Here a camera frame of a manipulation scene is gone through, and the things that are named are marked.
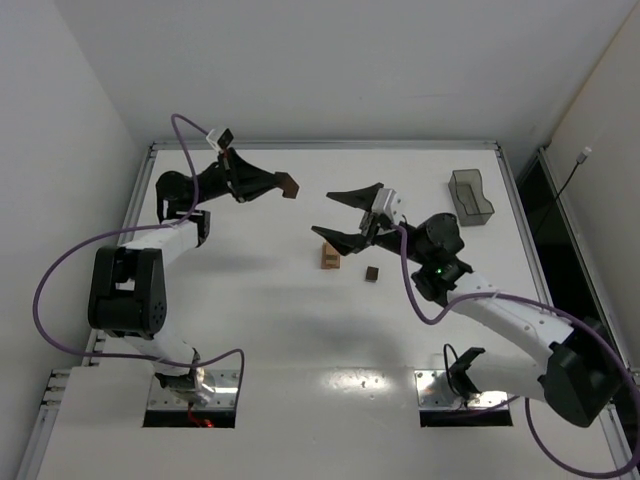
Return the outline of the plain long light wood block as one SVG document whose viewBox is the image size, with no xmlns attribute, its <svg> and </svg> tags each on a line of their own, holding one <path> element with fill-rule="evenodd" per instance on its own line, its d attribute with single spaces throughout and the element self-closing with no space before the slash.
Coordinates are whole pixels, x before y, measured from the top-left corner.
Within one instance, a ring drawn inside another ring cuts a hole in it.
<svg viewBox="0 0 640 480">
<path fill-rule="evenodd" d="M 332 260 L 330 259 L 330 254 L 332 253 L 332 247 L 328 242 L 324 242 L 321 250 L 321 268 L 322 269 L 331 269 L 332 268 Z"/>
</svg>

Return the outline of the dark wood cube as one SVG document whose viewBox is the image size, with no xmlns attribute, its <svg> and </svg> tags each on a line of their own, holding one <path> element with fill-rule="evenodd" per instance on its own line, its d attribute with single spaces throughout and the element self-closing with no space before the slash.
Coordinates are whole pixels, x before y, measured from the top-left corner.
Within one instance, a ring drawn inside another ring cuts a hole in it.
<svg viewBox="0 0 640 480">
<path fill-rule="evenodd" d="M 377 282 L 379 279 L 379 268 L 368 266 L 365 272 L 365 280 L 367 282 Z"/>
</svg>

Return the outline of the dark wood arch block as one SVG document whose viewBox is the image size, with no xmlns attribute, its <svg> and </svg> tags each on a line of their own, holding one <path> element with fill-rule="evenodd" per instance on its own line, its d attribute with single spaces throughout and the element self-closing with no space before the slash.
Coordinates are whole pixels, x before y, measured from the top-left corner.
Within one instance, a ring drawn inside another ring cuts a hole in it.
<svg viewBox="0 0 640 480">
<path fill-rule="evenodd" d="M 276 185 L 282 191 L 282 197 L 296 199 L 299 193 L 299 185 L 287 172 L 275 172 Z"/>
</svg>

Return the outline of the smoky transparent plastic box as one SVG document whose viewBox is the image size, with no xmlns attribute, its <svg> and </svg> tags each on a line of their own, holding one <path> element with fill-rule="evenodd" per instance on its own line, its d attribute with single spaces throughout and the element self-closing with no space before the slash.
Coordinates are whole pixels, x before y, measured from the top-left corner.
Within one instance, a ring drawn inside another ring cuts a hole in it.
<svg viewBox="0 0 640 480">
<path fill-rule="evenodd" d="M 483 179 L 478 169 L 454 170 L 448 188 L 461 226 L 486 225 L 495 213 L 493 204 L 484 195 Z"/>
</svg>

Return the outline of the engraved long light wood block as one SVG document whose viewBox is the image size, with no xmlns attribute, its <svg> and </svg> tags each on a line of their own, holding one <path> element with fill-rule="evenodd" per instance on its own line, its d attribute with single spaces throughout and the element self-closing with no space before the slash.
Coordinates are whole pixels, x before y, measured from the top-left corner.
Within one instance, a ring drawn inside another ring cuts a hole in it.
<svg viewBox="0 0 640 480">
<path fill-rule="evenodd" d="M 341 256 L 339 254 L 328 254 L 326 257 L 327 265 L 330 269 L 339 269 L 341 265 Z"/>
</svg>

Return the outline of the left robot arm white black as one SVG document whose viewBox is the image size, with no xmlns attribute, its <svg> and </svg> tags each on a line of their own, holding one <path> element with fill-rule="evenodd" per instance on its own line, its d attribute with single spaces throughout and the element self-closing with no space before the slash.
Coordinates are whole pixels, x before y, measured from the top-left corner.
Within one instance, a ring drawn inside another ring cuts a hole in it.
<svg viewBox="0 0 640 480">
<path fill-rule="evenodd" d="M 226 147 L 197 175 L 167 171 L 159 177 L 159 228 L 96 253 L 88 304 L 90 326 L 133 347 L 152 363 L 160 386 L 189 405 L 210 403 L 216 390 L 198 351 L 175 333 L 168 320 L 165 269 L 207 240 L 211 214 L 199 209 L 199 204 L 224 195 L 239 203 L 250 202 L 273 189 L 289 199 L 299 191 L 288 173 L 262 170 Z"/>
</svg>

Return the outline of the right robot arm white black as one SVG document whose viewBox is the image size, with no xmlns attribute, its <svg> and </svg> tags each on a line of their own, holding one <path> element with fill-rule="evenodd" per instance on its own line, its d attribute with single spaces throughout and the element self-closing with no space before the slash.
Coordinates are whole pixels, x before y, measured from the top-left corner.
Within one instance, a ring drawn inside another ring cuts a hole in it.
<svg viewBox="0 0 640 480">
<path fill-rule="evenodd" d="M 399 255 L 411 301 L 422 297 L 443 314 L 465 316 L 525 353 L 517 359 L 485 347 L 467 349 L 433 381 L 440 405 L 501 391 L 544 402 L 570 424 L 588 427 L 619 391 L 622 375 L 605 329 L 501 292 L 459 259 L 464 242 L 455 215 L 437 213 L 413 226 L 401 215 L 399 194 L 381 183 L 326 196 L 364 213 L 357 234 L 314 227 L 340 255 L 371 246 Z"/>
</svg>

